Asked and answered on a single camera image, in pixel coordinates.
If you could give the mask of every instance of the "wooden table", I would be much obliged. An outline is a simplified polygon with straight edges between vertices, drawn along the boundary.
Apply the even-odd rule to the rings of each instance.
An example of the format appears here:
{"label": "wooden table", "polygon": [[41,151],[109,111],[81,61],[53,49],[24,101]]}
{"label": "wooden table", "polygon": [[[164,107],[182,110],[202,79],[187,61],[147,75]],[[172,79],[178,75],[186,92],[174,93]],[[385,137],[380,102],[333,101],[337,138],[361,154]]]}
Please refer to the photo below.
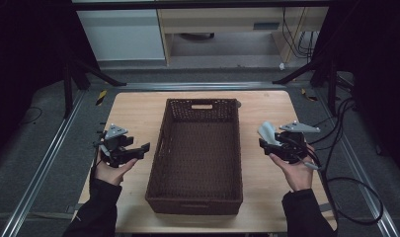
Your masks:
{"label": "wooden table", "polygon": [[[239,109],[242,158],[243,203],[235,216],[189,216],[157,214],[144,199],[153,162],[160,125],[168,98],[237,99]],[[112,107],[106,129],[111,123],[127,128],[139,147],[150,142],[150,151],[124,176],[118,201],[117,232],[121,233],[251,233],[286,232],[281,200],[289,186],[279,167],[259,146],[257,130],[265,120],[274,126],[297,120],[289,95],[285,91],[207,91],[120,93]],[[319,204],[326,194],[317,174],[313,189]],[[86,182],[79,202],[89,198]],[[333,228],[332,211],[324,213]]]}

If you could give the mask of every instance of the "wicker basket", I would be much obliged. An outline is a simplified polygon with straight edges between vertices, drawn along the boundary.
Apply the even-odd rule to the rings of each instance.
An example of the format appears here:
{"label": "wicker basket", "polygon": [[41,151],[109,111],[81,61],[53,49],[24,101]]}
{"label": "wicker basket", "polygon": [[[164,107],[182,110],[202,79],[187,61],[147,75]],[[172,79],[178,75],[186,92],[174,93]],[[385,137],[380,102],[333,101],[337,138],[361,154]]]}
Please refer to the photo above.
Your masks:
{"label": "wicker basket", "polygon": [[243,201],[235,99],[168,99],[146,200],[157,213],[237,214]]}

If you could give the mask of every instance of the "floor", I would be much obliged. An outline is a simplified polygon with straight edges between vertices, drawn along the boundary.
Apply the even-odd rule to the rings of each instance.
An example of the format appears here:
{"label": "floor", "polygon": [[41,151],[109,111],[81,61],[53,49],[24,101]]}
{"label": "floor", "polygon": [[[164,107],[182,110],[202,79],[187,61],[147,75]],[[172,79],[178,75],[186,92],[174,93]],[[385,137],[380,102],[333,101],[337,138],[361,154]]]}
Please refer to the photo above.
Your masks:
{"label": "floor", "polygon": [[[236,82],[235,88],[245,84],[260,85],[255,89],[288,91],[300,121],[319,123],[326,133],[333,128],[336,119],[331,118],[326,109],[327,90],[309,85],[311,72],[285,86],[271,84],[271,81],[279,80],[304,65],[307,58],[294,58],[285,65],[285,70],[280,70],[281,60],[270,34],[218,34],[213,39],[178,36],[172,55],[169,66],[104,69],[113,78],[129,83],[123,89],[113,88],[88,75],[92,83],[90,89],[73,91],[75,102],[80,103],[75,104],[76,111],[71,120],[63,120],[61,82],[35,94],[32,107],[0,155],[0,235],[6,229],[15,233],[12,236],[61,235],[72,217],[70,207],[76,204],[85,183],[93,156],[92,142],[103,130],[114,96],[120,92],[181,90],[187,82],[222,83],[223,86]],[[341,74],[352,81],[352,75]],[[96,106],[102,90],[108,90],[108,94],[103,103]],[[339,106],[350,93],[346,88],[338,88],[337,92]],[[316,135],[306,136],[309,141],[317,138]],[[52,140],[58,141],[59,145],[52,147]],[[333,137],[317,144],[323,162],[330,155],[329,149],[324,148],[332,142]],[[358,111],[347,111],[344,133],[332,157],[330,177],[359,178],[376,190],[386,210],[381,222],[369,226],[355,224],[340,216],[339,235],[400,236],[400,173],[390,157],[376,154],[375,141]],[[376,198],[361,186],[347,182],[331,185],[335,203],[344,213],[361,221],[370,221],[377,215],[379,205]],[[24,204],[22,198],[26,198],[28,203]],[[14,219],[17,226],[12,227],[8,220],[12,220],[10,217],[17,210],[24,211],[25,215],[22,219]],[[241,235],[268,236],[267,233]]]}

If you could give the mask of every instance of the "gray floor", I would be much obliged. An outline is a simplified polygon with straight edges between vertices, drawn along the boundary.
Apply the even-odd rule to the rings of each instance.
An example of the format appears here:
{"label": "gray floor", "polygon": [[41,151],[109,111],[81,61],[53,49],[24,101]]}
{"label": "gray floor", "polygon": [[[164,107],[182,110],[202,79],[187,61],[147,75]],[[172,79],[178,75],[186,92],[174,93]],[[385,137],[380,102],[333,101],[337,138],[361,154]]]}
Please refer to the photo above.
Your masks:
{"label": "gray floor", "polygon": [[[215,40],[235,40],[233,35],[226,38],[216,36]],[[180,44],[187,43],[180,38]],[[105,70],[113,78],[131,84],[136,83],[171,83],[173,88],[181,88],[187,82],[271,82],[279,80],[290,73],[296,66],[305,63],[305,59],[294,59],[286,70],[280,71],[278,66],[280,58],[273,51],[270,53],[269,64],[262,63],[261,58],[265,54],[259,53],[259,48],[271,51],[272,46],[265,43],[252,43],[258,48],[245,51],[252,47],[248,42],[237,52],[231,52],[226,57],[229,62],[221,60],[227,51],[216,50],[212,41],[211,47],[201,46],[201,50],[195,53],[198,47],[190,48],[183,45],[185,49],[175,51],[173,64],[164,68],[129,68],[127,70]],[[250,56],[256,60],[252,64],[244,64],[244,58]],[[82,103],[76,112],[64,140],[55,153],[48,173],[31,204],[30,213],[19,229],[17,236],[60,236],[70,221],[71,214],[65,213],[69,205],[74,205],[79,199],[81,190],[86,180],[87,172],[93,158],[92,142],[98,138],[98,131],[103,129],[101,122],[105,122],[114,102],[114,97],[120,92],[134,91],[131,88],[118,89],[106,84],[102,80],[89,75],[92,85],[87,91],[74,90],[75,98],[82,96]],[[313,89],[308,83],[311,72],[306,73],[296,81],[288,83],[285,87],[272,87],[271,83],[262,84],[267,90],[288,91],[297,116],[301,122],[316,124],[330,115],[326,112],[323,98],[326,88]],[[155,84],[147,84],[143,90],[159,90]],[[301,89],[306,89],[307,95],[318,97],[318,101],[310,101],[301,94]],[[104,102],[96,106],[96,101],[101,90],[108,90]],[[0,155],[0,234],[12,212],[17,208],[22,196],[34,174],[39,169],[50,142],[54,139],[57,130],[63,122],[64,99],[62,83],[55,83],[40,89],[34,96],[32,108],[24,117],[24,123],[18,128],[11,141],[4,147]],[[338,89],[341,103],[349,93]],[[332,128],[330,120],[320,123],[323,133]],[[375,153],[375,142],[371,139],[370,132],[364,126],[364,120],[358,112],[349,110],[344,121],[345,136],[343,143],[336,146],[330,168],[329,177],[347,176],[357,177],[353,162],[359,162],[362,170],[366,173],[371,186],[378,192],[386,213],[391,217],[396,232],[400,234],[400,171],[390,157],[378,156]],[[316,134],[308,134],[308,141],[319,137]],[[316,148],[329,146],[332,138],[315,145]],[[318,151],[319,157],[325,161],[328,150]],[[336,204],[341,211],[358,220],[371,220],[372,213],[368,207],[363,191],[353,183],[335,183],[331,190]],[[385,235],[381,232],[379,225],[361,226],[350,222],[344,217],[339,218],[340,236],[400,236]]]}

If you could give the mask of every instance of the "human hand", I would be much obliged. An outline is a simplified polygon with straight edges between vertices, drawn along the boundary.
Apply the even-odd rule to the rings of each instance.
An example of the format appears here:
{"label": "human hand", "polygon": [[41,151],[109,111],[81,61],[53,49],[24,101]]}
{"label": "human hand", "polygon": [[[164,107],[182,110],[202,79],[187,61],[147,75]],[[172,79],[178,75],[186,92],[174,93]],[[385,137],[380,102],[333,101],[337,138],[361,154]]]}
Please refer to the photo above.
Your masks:
{"label": "human hand", "polygon": [[123,181],[123,175],[135,165],[137,159],[131,159],[122,166],[113,168],[101,160],[101,152],[102,151],[98,152],[95,178],[105,181],[111,185],[118,186]]}
{"label": "human hand", "polygon": [[[311,149],[311,151],[314,151],[314,148],[310,145],[307,145],[307,147]],[[286,181],[293,191],[297,192],[300,190],[311,189],[311,184],[313,181],[313,169],[310,169],[304,165],[304,162],[313,162],[309,156],[295,164],[288,164],[273,153],[270,154],[270,157],[274,163],[282,169],[283,173],[285,174]]]}

